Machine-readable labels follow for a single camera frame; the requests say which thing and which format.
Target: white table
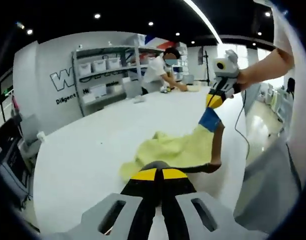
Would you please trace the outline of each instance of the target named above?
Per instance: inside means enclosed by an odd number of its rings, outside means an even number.
[[[137,104],[126,99],[48,135],[38,153],[33,185],[41,233],[71,229],[80,223],[83,212],[110,193],[120,193],[121,164],[132,161],[138,146],[156,131],[176,136],[191,133],[205,110],[208,91],[209,87],[200,92],[154,92]],[[237,94],[216,109],[225,125],[222,167],[212,174],[190,174],[198,191],[208,192],[232,211],[246,166],[247,144],[234,129],[242,106],[242,96]],[[244,112],[237,129],[246,134]],[[161,218],[161,213],[154,218],[149,239],[168,239]]]

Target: white shirt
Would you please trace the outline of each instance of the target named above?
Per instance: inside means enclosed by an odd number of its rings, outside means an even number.
[[[148,64],[141,84],[142,87],[145,88],[149,93],[159,91],[160,88],[164,85],[164,80],[161,75],[171,71],[172,68],[166,65],[163,59],[163,53],[161,53]]]
[[[295,168],[304,185],[306,181],[306,53],[294,29],[275,8],[274,45],[293,55],[295,90],[288,146]]]

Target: ceiling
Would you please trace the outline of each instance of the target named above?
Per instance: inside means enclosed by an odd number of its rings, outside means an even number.
[[[273,41],[270,9],[252,0],[193,0],[221,35]],[[123,31],[180,41],[190,46],[216,44],[200,17],[183,0],[22,0],[0,6],[0,76],[12,67],[14,54],[27,44],[90,31]],[[94,14],[100,13],[100,19]],[[18,28],[33,29],[32,35]],[[225,43],[253,41],[223,38]],[[257,43],[257,47],[266,48]]]

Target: yellow cloth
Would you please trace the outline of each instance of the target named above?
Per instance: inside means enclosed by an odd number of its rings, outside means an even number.
[[[163,161],[171,167],[196,167],[211,162],[214,133],[198,125],[192,134],[172,137],[157,131],[152,139],[138,148],[133,162],[124,163],[119,174],[127,182],[145,165]]]

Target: gray gripper housing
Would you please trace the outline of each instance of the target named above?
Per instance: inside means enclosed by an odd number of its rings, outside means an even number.
[[[268,236],[237,224],[233,213],[206,192],[177,195],[176,200],[185,218],[190,240],[263,240]],[[99,228],[119,201],[122,201],[124,206],[110,235],[104,235]],[[142,197],[112,193],[83,213],[79,225],[67,232],[50,234],[42,239],[127,240],[141,201]]]

